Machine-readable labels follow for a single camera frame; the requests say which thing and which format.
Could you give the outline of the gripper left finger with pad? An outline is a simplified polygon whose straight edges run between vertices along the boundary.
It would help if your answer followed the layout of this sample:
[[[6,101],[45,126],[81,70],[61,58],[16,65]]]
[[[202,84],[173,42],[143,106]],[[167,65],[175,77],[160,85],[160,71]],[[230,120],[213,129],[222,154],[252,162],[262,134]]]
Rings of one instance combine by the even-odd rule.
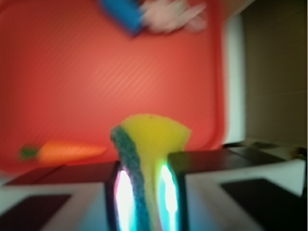
[[[120,163],[41,167],[0,187],[3,231],[118,231]]]

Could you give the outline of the gripper right finger with pad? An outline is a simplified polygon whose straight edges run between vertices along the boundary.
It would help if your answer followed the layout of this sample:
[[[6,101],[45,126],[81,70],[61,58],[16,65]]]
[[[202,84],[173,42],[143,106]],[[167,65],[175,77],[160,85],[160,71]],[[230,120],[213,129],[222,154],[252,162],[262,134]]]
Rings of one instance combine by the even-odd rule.
[[[165,231],[305,231],[306,162],[252,148],[175,152],[162,169]]]

